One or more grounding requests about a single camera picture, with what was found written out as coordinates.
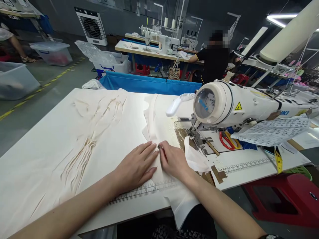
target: yellow tape measure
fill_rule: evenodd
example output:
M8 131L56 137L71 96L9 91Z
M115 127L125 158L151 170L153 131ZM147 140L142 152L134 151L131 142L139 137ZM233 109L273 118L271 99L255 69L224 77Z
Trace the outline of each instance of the yellow tape measure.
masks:
M275 158L277 163L277 171L278 174L280 174L282 172L282 157L277 146L275 147Z

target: instruction sheet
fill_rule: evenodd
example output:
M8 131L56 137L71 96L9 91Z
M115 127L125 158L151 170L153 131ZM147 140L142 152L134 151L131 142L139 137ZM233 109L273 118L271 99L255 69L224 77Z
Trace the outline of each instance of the instruction sheet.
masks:
M290 118L262 121L246 131L242 129L238 133L232 134L231 138L256 145L272 147L278 146L305 132L309 127L310 119L306 114L302 114Z

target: blue bin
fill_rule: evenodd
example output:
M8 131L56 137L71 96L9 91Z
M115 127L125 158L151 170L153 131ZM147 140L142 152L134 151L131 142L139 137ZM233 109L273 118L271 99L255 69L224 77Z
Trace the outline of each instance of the blue bin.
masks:
M101 84L108 90L122 88L128 92L181 95L194 93L202 84L188 81L168 80L148 76L131 75L118 72L106 72L100 79Z

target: sandal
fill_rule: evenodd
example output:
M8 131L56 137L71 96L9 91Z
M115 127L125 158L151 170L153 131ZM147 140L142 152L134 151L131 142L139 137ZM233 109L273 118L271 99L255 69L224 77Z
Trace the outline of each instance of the sandal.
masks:
M37 62L37 60L35 60L35 59L32 59L32 58L30 58L30 57L22 57L21 56L21 59L22 59L22 61L24 62L24 63L27 63L27 62L32 62L32 63L36 63Z

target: yellow floor line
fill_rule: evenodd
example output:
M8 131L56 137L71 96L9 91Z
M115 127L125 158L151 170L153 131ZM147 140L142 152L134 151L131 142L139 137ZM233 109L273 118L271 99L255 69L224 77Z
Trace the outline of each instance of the yellow floor line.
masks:
M30 100L31 98L33 98L37 93L43 91L47 86L51 85L51 83L53 83L54 81L56 81L57 79L59 79L61 76L63 76L65 73L67 73L68 71L70 71L74 66L78 65L81 61L83 61L85 58L81 58L78 62L76 62L75 64L73 64L72 66L70 66L69 68L67 68L64 72L62 72L61 74L59 74L57 77L55 77L53 80L51 80L49 83L45 84L44 86L42 86L40 89L38 89L34 94L29 95L27 98L25 98L22 102L18 103L17 105L15 105L12 109L10 109L8 112L4 113L3 115L0 116L0 121L3 120L5 117L7 117L9 114L11 114L12 112L15 111L15 109L17 109L18 107L24 105L28 100Z

